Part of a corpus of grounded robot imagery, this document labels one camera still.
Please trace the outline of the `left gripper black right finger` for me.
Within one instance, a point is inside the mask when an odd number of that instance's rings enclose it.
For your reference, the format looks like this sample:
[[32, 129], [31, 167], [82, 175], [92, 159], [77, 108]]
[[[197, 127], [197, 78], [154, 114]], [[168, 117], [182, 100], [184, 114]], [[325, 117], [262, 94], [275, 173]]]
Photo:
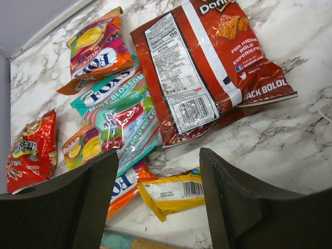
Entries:
[[209, 148], [199, 162], [214, 248], [331, 248], [331, 189], [273, 186]]

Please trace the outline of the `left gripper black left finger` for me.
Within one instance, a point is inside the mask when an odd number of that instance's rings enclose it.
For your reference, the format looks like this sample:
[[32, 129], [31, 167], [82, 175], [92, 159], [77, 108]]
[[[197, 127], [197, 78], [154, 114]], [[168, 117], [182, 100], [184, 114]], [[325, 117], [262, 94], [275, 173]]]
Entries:
[[99, 248], [106, 218], [82, 192], [89, 166], [1, 195], [1, 248]]

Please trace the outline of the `red snack packet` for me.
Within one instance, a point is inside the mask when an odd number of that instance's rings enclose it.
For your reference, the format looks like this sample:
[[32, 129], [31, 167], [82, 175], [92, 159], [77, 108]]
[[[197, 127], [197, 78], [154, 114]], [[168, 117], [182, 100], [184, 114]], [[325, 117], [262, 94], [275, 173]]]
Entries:
[[15, 139], [6, 163], [7, 192], [49, 180], [57, 168], [57, 114], [53, 109], [28, 123]]

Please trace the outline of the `orange Fox's candy bag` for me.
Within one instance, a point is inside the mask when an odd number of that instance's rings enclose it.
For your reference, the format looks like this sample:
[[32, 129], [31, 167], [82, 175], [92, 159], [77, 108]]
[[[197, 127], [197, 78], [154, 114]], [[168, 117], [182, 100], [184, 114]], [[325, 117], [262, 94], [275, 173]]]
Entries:
[[69, 171], [89, 166], [82, 192], [83, 201], [92, 203], [93, 213], [102, 213], [106, 219], [114, 216], [139, 194], [138, 186], [157, 177], [145, 159], [117, 176], [118, 156], [115, 151], [102, 152], [100, 132], [84, 125], [62, 147]]
[[67, 41], [71, 80], [57, 90], [75, 95], [87, 84], [134, 65], [121, 33], [120, 6], [90, 22]]

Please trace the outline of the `yellow snack packet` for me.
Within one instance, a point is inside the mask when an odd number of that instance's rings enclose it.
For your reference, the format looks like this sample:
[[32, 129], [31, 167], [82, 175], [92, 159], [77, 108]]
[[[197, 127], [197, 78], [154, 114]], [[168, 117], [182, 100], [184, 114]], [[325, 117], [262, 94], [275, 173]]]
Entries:
[[145, 204], [164, 222], [167, 215], [205, 204], [199, 167], [138, 185]]

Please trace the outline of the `teal Fox's mint bag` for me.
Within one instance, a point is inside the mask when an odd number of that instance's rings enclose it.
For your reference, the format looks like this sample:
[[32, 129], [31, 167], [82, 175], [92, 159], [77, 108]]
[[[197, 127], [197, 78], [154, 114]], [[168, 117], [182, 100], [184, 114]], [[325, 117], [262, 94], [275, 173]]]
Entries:
[[146, 96], [148, 91], [143, 70], [137, 56], [133, 55], [134, 66], [119, 73], [105, 77], [83, 95], [71, 103], [83, 119], [96, 126], [96, 117], [103, 122], [111, 119], [103, 118], [102, 112], [119, 113], [120, 107], [131, 108]]

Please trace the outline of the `teal snack packet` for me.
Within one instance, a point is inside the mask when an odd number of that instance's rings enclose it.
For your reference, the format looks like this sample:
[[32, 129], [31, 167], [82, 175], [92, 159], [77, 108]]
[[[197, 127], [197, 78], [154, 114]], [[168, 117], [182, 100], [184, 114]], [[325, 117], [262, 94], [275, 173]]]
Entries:
[[131, 93], [122, 99], [109, 99], [92, 106], [81, 103], [76, 109], [85, 121], [99, 130], [102, 151], [116, 151], [118, 176], [161, 143], [159, 123], [150, 96]]

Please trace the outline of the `red Doritos chip bag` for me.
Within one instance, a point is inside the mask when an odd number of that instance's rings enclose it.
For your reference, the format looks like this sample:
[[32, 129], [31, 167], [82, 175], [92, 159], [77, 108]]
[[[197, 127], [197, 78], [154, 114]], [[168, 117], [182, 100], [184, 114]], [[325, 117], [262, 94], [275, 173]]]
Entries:
[[241, 108], [295, 98], [236, 1], [186, 1], [132, 31], [162, 146], [240, 119]]

